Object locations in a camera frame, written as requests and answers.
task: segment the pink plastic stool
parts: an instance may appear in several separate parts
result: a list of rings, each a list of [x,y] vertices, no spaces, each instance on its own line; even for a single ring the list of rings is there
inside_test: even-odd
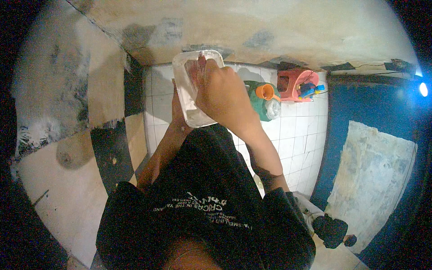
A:
[[[318,74],[304,68],[280,70],[277,72],[277,89],[282,101],[310,102],[310,98],[299,99],[297,89],[302,83],[313,83],[317,86],[318,82]]]

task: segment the forearm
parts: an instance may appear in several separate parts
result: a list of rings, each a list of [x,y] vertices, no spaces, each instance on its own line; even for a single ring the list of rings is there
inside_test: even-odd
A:
[[[159,176],[161,170],[175,157],[186,139],[187,133],[178,130],[178,127],[169,125],[164,137],[159,143],[155,153],[147,163],[146,168],[139,175],[137,188],[144,191]]]
[[[265,193],[281,187],[289,191],[283,175],[279,154],[265,134],[261,125],[254,125],[239,136],[245,143],[251,157],[253,170],[261,178]]]

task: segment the dark blue wall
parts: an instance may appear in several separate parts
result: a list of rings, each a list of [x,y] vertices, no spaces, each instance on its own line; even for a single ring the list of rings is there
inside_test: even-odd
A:
[[[329,87],[327,139],[321,169],[311,202],[325,209],[339,168],[340,153],[348,134],[349,120],[418,144],[411,179],[397,208],[385,226],[358,257],[369,267],[381,268],[391,259],[400,237],[415,213],[422,193],[428,134],[431,127],[431,95],[422,97],[416,84],[403,88],[374,85]]]

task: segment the plastic tub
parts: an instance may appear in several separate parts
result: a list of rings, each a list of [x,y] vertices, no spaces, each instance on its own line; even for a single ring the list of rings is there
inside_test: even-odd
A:
[[[220,55],[219,52],[215,50],[205,50],[202,52],[205,59],[214,59],[219,67],[224,67],[222,55]],[[184,67],[184,64],[188,60],[198,60],[199,54],[200,51],[188,51],[177,54],[172,60],[175,85],[177,86],[177,93],[180,99],[184,120],[188,126],[193,128],[216,124],[216,121],[211,119],[195,105],[198,89],[195,89],[189,80],[189,76]]]

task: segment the white floor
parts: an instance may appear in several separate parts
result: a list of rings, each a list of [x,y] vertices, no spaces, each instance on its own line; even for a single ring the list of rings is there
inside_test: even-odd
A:
[[[277,85],[277,70],[240,64],[228,66],[243,80]],[[154,66],[145,73],[146,137],[149,152],[153,154],[171,122],[171,78],[174,74],[171,65]],[[325,72],[318,74],[320,84],[324,84],[327,90]],[[327,130],[327,97],[327,93],[324,93],[317,95],[314,102],[282,102],[279,118],[261,122],[278,150],[288,187],[291,191],[299,191],[307,196],[312,194],[321,165]],[[245,143],[234,134],[233,139],[254,176]]]

